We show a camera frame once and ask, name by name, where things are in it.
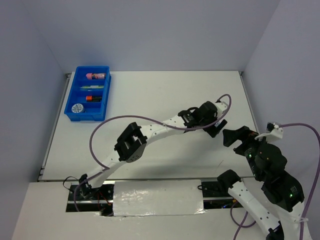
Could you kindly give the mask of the yellow thin pen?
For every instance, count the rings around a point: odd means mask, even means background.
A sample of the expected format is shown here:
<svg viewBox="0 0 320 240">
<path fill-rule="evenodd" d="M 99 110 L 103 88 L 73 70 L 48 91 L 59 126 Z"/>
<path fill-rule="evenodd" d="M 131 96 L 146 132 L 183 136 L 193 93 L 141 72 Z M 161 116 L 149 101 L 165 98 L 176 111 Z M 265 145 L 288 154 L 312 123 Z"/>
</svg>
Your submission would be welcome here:
<svg viewBox="0 0 320 240">
<path fill-rule="evenodd" d="M 104 85 L 83 85 L 81 89 L 103 89 Z"/>
</svg>

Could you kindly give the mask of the blue paint jar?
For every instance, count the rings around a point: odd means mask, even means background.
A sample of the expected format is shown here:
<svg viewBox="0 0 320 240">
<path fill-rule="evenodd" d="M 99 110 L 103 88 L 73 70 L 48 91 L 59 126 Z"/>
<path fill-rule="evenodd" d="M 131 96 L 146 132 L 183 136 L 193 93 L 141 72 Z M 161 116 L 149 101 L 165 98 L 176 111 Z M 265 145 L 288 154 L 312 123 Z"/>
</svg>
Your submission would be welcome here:
<svg viewBox="0 0 320 240">
<path fill-rule="evenodd" d="M 81 114 L 85 112 L 85 107 L 81 103 L 76 103 L 71 107 L 71 112 L 73 114 Z"/>
</svg>

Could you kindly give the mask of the pink capped pencil tube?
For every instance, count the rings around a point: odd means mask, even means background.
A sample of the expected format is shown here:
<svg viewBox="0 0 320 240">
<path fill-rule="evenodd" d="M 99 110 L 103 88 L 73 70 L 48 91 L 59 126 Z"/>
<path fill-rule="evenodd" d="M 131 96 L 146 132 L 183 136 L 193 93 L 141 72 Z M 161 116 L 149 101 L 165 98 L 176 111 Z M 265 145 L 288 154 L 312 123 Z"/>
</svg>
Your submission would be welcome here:
<svg viewBox="0 0 320 240">
<path fill-rule="evenodd" d="M 104 80 L 106 73 L 87 73 L 85 76 L 88 80 Z"/>
</svg>

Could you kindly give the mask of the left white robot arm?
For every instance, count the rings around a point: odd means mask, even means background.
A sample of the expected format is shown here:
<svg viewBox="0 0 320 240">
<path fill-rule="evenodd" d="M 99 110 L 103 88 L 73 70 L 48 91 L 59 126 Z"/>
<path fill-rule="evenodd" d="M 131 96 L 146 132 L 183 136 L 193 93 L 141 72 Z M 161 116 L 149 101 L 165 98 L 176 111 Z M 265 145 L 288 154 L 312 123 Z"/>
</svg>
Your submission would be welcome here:
<svg viewBox="0 0 320 240">
<path fill-rule="evenodd" d="M 125 164 L 139 160 L 145 148 L 155 141 L 195 130 L 204 130 L 212 138 L 227 124 L 224 119 L 230 106 L 218 100 L 207 101 L 200 107 L 191 107 L 163 122 L 150 125 L 130 123 L 118 137 L 112 153 L 94 170 L 83 174 L 74 193 L 91 200 L 97 196 L 104 181 Z"/>
</svg>

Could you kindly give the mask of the orange capped black highlighter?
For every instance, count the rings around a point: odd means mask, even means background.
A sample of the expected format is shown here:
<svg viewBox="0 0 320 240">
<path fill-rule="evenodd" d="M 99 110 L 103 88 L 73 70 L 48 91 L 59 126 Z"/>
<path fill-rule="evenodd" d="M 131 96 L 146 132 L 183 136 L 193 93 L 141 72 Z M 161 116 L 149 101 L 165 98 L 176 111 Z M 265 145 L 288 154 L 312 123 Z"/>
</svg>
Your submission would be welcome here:
<svg viewBox="0 0 320 240">
<path fill-rule="evenodd" d="M 100 102 L 102 100 L 102 96 L 92 96 L 92 95 L 88 95 L 85 97 L 85 100 L 87 102 Z"/>
</svg>

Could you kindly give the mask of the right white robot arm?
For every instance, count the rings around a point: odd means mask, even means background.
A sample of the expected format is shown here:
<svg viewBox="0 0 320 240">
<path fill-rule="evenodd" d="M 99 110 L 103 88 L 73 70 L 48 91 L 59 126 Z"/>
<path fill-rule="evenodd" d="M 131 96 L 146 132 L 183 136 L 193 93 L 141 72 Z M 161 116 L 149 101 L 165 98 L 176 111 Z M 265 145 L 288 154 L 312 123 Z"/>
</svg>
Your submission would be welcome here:
<svg viewBox="0 0 320 240">
<path fill-rule="evenodd" d="M 274 205 L 277 216 L 267 210 L 246 188 L 233 170 L 217 177 L 217 190 L 223 196 L 232 196 L 255 220 L 267 240 L 310 240 L 306 214 L 314 194 L 320 172 L 317 171 L 305 199 L 300 182 L 286 170 L 287 159 L 272 142 L 282 139 L 286 124 L 268 123 L 267 132 L 259 134 L 247 126 L 236 130 L 223 130 L 223 145 L 230 147 L 234 142 L 237 155 L 246 158 L 254 179 L 262 183 L 261 190 Z"/>
</svg>

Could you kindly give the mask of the green gel pen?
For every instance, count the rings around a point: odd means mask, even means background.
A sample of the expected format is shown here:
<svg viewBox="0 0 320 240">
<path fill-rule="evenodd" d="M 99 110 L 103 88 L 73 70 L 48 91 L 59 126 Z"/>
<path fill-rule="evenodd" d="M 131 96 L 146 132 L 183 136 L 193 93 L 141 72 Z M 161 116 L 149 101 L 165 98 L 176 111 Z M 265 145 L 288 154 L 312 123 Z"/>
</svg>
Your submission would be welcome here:
<svg viewBox="0 0 320 240">
<path fill-rule="evenodd" d="M 103 89 L 103 85 L 88 85 L 88 86 L 81 86 L 81 90 L 96 90 L 96 89 Z"/>
</svg>

